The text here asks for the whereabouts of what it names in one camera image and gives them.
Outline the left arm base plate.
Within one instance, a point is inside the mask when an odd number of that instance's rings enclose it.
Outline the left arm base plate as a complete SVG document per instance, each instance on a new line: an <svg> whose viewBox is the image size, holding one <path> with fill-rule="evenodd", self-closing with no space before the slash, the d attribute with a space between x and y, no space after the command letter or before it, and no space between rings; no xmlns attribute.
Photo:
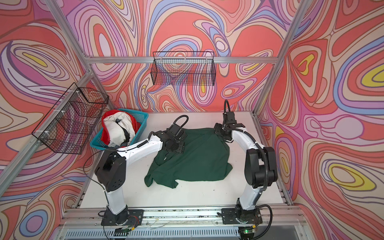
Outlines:
<svg viewBox="0 0 384 240"><path fill-rule="evenodd" d="M142 224L144 210L125 209L118 215L114 215L109 209L100 211L99 217L102 217L102 226L128 226L137 227Z"/></svg>

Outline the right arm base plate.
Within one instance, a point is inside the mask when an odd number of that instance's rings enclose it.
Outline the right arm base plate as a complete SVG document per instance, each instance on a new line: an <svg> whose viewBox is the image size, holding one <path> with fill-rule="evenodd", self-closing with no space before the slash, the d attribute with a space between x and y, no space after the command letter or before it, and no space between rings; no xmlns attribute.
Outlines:
<svg viewBox="0 0 384 240"><path fill-rule="evenodd" d="M222 218L225 225L260 225L263 223L261 213L258 209L242 210L239 208L223 208L217 215Z"/></svg>

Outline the teal plastic laundry basket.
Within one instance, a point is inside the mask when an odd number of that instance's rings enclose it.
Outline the teal plastic laundry basket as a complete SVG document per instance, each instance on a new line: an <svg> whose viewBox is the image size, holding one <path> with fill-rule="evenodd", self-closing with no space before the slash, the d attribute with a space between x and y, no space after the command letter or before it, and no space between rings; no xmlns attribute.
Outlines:
<svg viewBox="0 0 384 240"><path fill-rule="evenodd" d="M149 115L129 109L105 112L101 118L102 128L91 140L90 146L97 150L122 148L137 143L147 126Z"/></svg>

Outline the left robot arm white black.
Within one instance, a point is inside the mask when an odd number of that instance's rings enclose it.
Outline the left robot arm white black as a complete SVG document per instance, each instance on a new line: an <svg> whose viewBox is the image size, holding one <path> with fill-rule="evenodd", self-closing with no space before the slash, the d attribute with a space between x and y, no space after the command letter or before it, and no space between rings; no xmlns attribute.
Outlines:
<svg viewBox="0 0 384 240"><path fill-rule="evenodd" d="M165 131L151 132L147 139L132 146L120 149L107 149L108 155L102 157L95 170L98 182L104 187L107 208L101 225L138 226L138 214L131 214L124 199L123 184L127 177L127 167L136 161L162 150L182 154L185 149L183 130L188 122L187 115L181 115Z"/></svg>

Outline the green t shirt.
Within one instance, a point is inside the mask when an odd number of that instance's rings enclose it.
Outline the green t shirt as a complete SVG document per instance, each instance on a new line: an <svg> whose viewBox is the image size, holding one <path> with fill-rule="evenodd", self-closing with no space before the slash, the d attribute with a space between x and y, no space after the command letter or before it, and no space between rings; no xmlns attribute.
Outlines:
<svg viewBox="0 0 384 240"><path fill-rule="evenodd" d="M185 132L182 154L167 150L158 152L144 178L147 187L157 183L175 189L178 180L221 181L231 172L230 147L213 128L186 129Z"/></svg>

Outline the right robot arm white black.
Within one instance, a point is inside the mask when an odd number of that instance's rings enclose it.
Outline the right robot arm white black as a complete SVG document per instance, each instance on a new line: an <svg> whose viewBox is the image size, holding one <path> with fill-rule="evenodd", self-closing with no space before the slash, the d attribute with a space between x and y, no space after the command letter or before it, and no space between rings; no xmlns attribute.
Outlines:
<svg viewBox="0 0 384 240"><path fill-rule="evenodd" d="M278 180L276 152L272 147L260 144L231 111L228 100L224 102L223 122L215 124L215 133L225 142L236 142L245 152L244 175L246 188L233 209L222 209L224 224L261 224L257 203L272 183Z"/></svg>

